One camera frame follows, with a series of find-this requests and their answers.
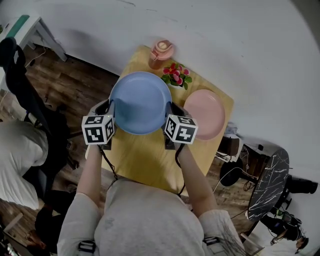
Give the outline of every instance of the green mat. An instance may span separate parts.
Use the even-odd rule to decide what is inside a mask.
[[[13,25],[13,27],[10,29],[9,33],[6,35],[6,38],[9,37],[15,37],[15,35],[18,33],[18,31],[21,29],[21,27],[26,23],[27,19],[29,19],[29,15],[22,15],[16,23]]]

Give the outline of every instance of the office chair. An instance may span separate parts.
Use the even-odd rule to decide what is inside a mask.
[[[31,167],[23,176],[30,182],[39,198],[44,199],[51,190],[56,174],[68,163],[75,170],[79,163],[74,161],[67,151],[68,139],[82,134],[70,134],[66,117],[60,113],[60,108],[53,111],[47,108],[26,77],[26,58],[23,50],[13,37],[7,37],[0,42],[0,67],[5,72],[8,89],[13,93],[21,107],[27,111],[24,121],[30,122],[28,114],[32,114],[42,125],[48,140],[48,156],[43,165]]]

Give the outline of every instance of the white table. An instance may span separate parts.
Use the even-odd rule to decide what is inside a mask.
[[[7,27],[4,26],[2,33],[0,34],[0,42],[6,38],[7,34],[17,22],[19,17],[14,18],[9,21]],[[14,36],[16,40],[16,44],[19,45],[22,49],[29,45],[31,48],[35,48],[34,44],[30,41],[31,37],[38,33],[39,36],[49,45],[49,47],[60,57],[61,60],[64,62],[67,60],[67,56],[65,55],[64,49],[53,39],[50,33],[45,29],[42,25],[42,21],[40,16],[30,16],[20,30]],[[0,68],[0,89],[9,91],[6,79],[5,79],[5,72],[3,68]]]

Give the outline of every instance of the wooden floor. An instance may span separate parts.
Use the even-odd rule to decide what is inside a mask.
[[[36,50],[27,47],[24,50],[26,62],[37,57],[42,51],[42,47],[37,47]],[[53,109],[61,104],[67,105],[65,116],[69,127],[75,129],[81,127],[82,117],[92,106],[109,97],[112,87],[118,80],[118,76],[112,73],[73,58],[63,62],[48,49],[43,56],[36,59],[33,66],[27,67],[26,75],[46,104]],[[4,95],[5,91],[1,90],[0,100]],[[21,109],[17,99],[8,92],[0,106],[0,118],[3,121],[21,120],[24,116],[24,109]],[[73,138],[71,142],[71,156],[79,161],[80,167],[77,170],[71,170],[70,167],[65,166],[56,176],[53,189],[65,190],[68,184],[77,184],[79,181],[85,163],[86,145],[82,136]],[[212,189],[219,181],[222,164],[222,161],[215,158],[207,174]],[[102,170],[101,209],[103,209],[106,191],[112,178],[109,171]],[[240,179],[231,187],[219,185],[215,191],[217,203],[221,209],[227,210],[231,217],[247,209],[252,190],[244,191],[245,182]],[[23,213],[23,218],[10,233],[19,242],[25,244],[25,236],[34,228],[38,211],[0,200],[0,214],[5,225],[19,212]],[[236,216],[232,221],[238,233],[248,231],[254,224],[246,219],[244,213]]]

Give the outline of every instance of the plate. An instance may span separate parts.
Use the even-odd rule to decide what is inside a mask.
[[[113,87],[115,123],[127,133],[150,134],[166,120],[166,106],[172,102],[165,82],[149,72],[133,72]]]
[[[221,99],[213,91],[196,90],[186,99],[184,109],[198,123],[196,138],[208,141],[215,138],[225,124],[226,114]]]

